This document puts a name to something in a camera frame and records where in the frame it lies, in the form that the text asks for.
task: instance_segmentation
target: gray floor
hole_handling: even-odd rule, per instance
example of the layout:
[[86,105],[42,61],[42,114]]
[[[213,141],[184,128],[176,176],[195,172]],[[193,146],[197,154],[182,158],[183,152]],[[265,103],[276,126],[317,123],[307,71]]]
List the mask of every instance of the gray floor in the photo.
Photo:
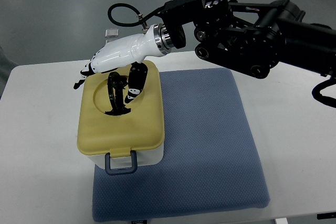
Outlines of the gray floor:
[[[104,32],[115,27],[107,18],[107,9],[124,2],[137,7],[143,14],[169,0],[0,0],[0,45],[9,59],[20,65],[90,59],[105,43]],[[270,3],[275,0],[238,0],[245,3]],[[306,23],[321,23],[336,29],[335,0],[291,0],[306,11]],[[134,22],[127,10],[116,10],[122,22]],[[253,22],[254,15],[240,15]],[[149,24],[158,23],[158,18]],[[194,27],[185,27],[187,46],[180,51],[192,51],[198,42]],[[140,33],[140,27],[119,28],[120,37]],[[317,220],[316,216],[290,218],[290,224],[335,223]],[[272,221],[252,222],[269,224]]]

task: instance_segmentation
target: plastic container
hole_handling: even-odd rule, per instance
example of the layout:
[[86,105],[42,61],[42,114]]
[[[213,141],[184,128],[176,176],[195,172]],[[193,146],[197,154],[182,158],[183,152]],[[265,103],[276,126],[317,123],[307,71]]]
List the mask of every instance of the plastic container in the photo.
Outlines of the plastic container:
[[[157,164],[163,157],[164,117],[159,71],[151,61],[143,63],[148,67],[145,86],[126,104],[131,109],[128,114],[105,114],[111,110],[107,88],[109,73],[94,74],[85,81],[78,150],[109,175],[133,173],[137,166]],[[115,71],[128,76],[130,67]],[[124,97],[127,91],[128,86],[124,89]]]

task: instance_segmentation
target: black robotic arm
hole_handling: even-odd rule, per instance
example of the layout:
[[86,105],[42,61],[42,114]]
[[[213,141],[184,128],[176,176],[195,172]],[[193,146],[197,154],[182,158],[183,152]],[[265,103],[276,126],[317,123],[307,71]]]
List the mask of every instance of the black robotic arm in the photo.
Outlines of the black robotic arm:
[[[124,24],[112,18],[116,7],[134,10],[139,21]],[[256,13],[254,23],[234,15]],[[270,4],[239,3],[236,0],[172,0],[145,17],[133,6],[115,4],[108,10],[109,19],[118,26],[142,25],[152,16],[162,18],[162,45],[183,48],[186,45],[183,25],[193,22],[194,35],[200,44],[195,48],[202,60],[263,79],[278,62],[330,76],[316,86],[313,96],[336,108],[334,98],[325,98],[320,90],[336,84],[336,30],[321,24],[302,22],[305,12],[290,0]]]

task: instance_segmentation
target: cable connector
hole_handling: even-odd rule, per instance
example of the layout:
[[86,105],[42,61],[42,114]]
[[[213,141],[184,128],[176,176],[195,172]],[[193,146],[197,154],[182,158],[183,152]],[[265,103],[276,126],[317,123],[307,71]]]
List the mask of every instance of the cable connector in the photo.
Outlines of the cable connector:
[[[142,17],[143,17],[143,14],[138,14],[138,19],[140,22],[142,20]],[[149,29],[149,26],[147,25],[146,21],[142,22],[141,25],[142,25],[143,34],[146,34]]]

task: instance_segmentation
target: yellow lid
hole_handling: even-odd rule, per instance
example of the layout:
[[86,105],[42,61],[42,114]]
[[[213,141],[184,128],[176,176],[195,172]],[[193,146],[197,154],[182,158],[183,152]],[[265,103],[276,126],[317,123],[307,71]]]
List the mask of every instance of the yellow lid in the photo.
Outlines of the yellow lid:
[[[130,156],[130,151],[152,150],[164,140],[164,118],[159,71],[151,61],[144,61],[148,74],[143,91],[126,108],[124,115],[106,115],[112,109],[107,79],[109,73],[89,76],[84,84],[78,125],[77,146],[85,155],[110,153],[111,157]],[[115,70],[129,75],[131,65]]]

